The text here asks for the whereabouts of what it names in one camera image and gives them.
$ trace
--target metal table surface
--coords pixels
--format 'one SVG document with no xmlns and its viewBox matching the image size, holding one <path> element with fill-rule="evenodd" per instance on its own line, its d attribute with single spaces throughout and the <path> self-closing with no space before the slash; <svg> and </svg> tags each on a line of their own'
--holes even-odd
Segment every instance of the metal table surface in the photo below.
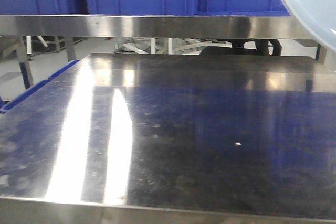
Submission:
<svg viewBox="0 0 336 224">
<path fill-rule="evenodd" d="M 0 119 L 0 223 L 335 223 L 308 57 L 87 56 Z"/>
</svg>

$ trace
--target table leg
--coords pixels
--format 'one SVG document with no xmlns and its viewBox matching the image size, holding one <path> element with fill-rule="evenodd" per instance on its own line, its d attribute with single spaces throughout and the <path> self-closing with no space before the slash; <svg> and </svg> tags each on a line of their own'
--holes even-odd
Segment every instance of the table leg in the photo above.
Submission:
<svg viewBox="0 0 336 224">
<path fill-rule="evenodd" d="M 75 52 L 75 44 L 74 38 L 72 37 L 64 37 L 66 52 L 68 56 L 68 61 L 72 61 L 76 59 L 76 52 Z"/>
<path fill-rule="evenodd" d="M 19 61 L 19 66 L 23 78 L 23 82 L 25 85 L 25 88 L 28 89 L 30 86 L 33 85 L 33 78 L 32 78 L 32 72 L 30 71 L 29 62 L 27 59 L 27 54 L 25 50 L 25 45 L 23 43 L 22 37 L 18 38 L 18 47 L 16 48 L 16 56 Z"/>
</svg>

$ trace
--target metal frame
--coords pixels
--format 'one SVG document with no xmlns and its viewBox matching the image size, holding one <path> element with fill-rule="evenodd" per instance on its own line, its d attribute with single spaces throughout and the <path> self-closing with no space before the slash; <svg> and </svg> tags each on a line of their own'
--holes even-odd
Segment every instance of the metal frame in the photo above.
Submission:
<svg viewBox="0 0 336 224">
<path fill-rule="evenodd" d="M 0 35 L 311 39 L 292 17 L 0 15 Z"/>
</svg>

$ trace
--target stainless steel shelf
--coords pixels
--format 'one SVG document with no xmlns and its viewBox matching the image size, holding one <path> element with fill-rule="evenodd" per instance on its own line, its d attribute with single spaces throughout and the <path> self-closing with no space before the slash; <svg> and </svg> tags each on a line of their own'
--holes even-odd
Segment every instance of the stainless steel shelf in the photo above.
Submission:
<svg viewBox="0 0 336 224">
<path fill-rule="evenodd" d="M 0 35 L 311 39 L 292 17 L 0 15 Z"/>
<path fill-rule="evenodd" d="M 0 120 L 0 223 L 335 224 L 335 100 L 309 57 L 91 54 Z"/>
</svg>

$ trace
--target white floor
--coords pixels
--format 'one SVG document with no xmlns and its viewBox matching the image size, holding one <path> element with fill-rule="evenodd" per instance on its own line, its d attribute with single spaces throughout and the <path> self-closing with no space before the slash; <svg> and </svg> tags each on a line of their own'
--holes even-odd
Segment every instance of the white floor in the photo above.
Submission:
<svg viewBox="0 0 336 224">
<path fill-rule="evenodd" d="M 282 55 L 284 56 L 310 56 L 315 57 L 316 48 L 304 47 L 294 40 L 281 40 Z M 82 59 L 91 52 L 112 52 L 112 41 L 104 38 L 89 38 L 75 45 L 78 59 Z M 30 67 L 34 82 L 46 79 L 47 76 L 67 63 L 66 51 L 60 53 L 48 52 L 34 57 Z M 0 78 L 10 72 L 19 72 L 17 60 L 8 56 L 0 61 Z M 24 91 L 22 77 L 17 76 L 12 80 L 0 83 L 0 96 L 4 100 L 11 100 Z"/>
</svg>

